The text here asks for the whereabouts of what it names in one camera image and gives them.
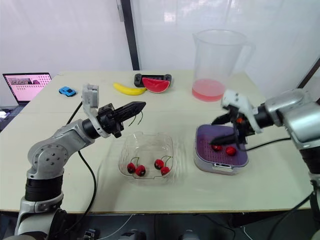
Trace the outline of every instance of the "plastic pitcher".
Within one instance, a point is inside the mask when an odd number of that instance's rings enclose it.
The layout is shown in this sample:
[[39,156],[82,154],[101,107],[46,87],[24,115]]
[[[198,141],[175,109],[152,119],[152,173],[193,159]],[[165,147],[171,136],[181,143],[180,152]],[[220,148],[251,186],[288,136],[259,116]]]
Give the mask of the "plastic pitcher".
[[225,84],[241,55],[244,46],[250,51],[243,61],[243,68],[255,51],[255,45],[240,32],[210,29],[193,34],[196,53],[192,94],[205,102],[222,98]]

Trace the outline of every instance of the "black pole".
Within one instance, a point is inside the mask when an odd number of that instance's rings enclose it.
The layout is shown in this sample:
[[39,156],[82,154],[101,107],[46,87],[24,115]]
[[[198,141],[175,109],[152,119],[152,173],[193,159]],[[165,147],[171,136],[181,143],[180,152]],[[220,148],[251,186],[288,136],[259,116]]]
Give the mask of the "black pole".
[[320,58],[315,62],[315,64],[310,69],[310,71],[307,73],[307,75],[305,75],[304,79],[299,84],[298,89],[302,89],[305,85],[307,85],[307,83],[312,78],[312,76],[316,73],[316,71],[318,70],[319,67],[320,67]]
[[126,39],[128,41],[128,46],[130,51],[132,69],[140,70],[136,36],[135,36],[135,28],[134,28],[134,21],[132,18],[130,0],[121,0],[121,6],[123,11]]

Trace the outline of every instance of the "watermelon slice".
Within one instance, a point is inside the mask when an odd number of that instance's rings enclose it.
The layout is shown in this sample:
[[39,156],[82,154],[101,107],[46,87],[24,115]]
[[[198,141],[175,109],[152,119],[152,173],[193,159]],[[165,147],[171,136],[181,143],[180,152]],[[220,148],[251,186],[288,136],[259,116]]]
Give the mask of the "watermelon slice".
[[159,80],[143,77],[142,82],[146,89],[155,94],[163,93],[170,86],[170,81],[168,80]]

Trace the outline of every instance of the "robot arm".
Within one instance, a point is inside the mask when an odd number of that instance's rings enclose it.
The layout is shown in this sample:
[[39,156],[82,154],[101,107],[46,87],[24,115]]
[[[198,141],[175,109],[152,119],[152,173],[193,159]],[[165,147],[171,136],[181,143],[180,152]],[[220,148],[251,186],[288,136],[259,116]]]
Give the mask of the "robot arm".
[[78,119],[33,145],[28,152],[31,168],[27,171],[25,195],[20,202],[15,235],[51,239],[62,228],[66,212],[60,209],[64,165],[70,156],[93,144],[98,137],[121,136],[123,121],[137,115],[145,102],[131,102],[118,109],[112,103],[99,106],[99,87],[83,86],[82,104],[88,119]]
[[246,144],[247,136],[259,134],[265,127],[285,127],[309,168],[314,189],[310,197],[311,209],[320,222],[320,105],[302,89],[293,89],[258,107],[253,107],[245,96],[227,90],[221,106],[228,113],[217,117],[212,124],[231,122],[234,134],[216,137],[211,141],[213,145]]

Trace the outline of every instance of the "cherry stem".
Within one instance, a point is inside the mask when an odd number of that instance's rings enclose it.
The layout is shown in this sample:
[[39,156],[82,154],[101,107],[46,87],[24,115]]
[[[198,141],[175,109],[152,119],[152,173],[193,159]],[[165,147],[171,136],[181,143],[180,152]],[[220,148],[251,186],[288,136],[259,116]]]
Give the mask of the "cherry stem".
[[137,115],[134,115],[134,119],[132,120],[132,122],[128,125],[128,127],[130,127],[131,126],[131,124],[133,124],[134,123],[134,121],[136,120],[136,117],[137,117]]
[[137,125],[139,125],[139,124],[141,123],[141,121],[142,121],[143,118],[144,118],[144,114],[143,114],[143,112],[141,111],[141,119],[140,119],[140,121],[138,122]]
[[167,157],[169,157],[169,158],[165,161],[164,166],[166,166],[166,164],[167,164],[167,162],[169,161],[169,159],[172,158],[171,156],[167,156]]
[[165,158],[165,157],[169,157],[169,158],[171,158],[171,156],[168,156],[168,155],[165,155],[165,156],[163,156],[162,158],[160,158],[161,160],[163,159],[163,158]]
[[136,164],[138,165],[139,158],[140,158],[140,157],[138,157],[138,156],[135,156],[135,157],[131,158],[130,163],[132,163],[132,160],[133,160],[133,159],[138,159],[138,160],[136,161]]

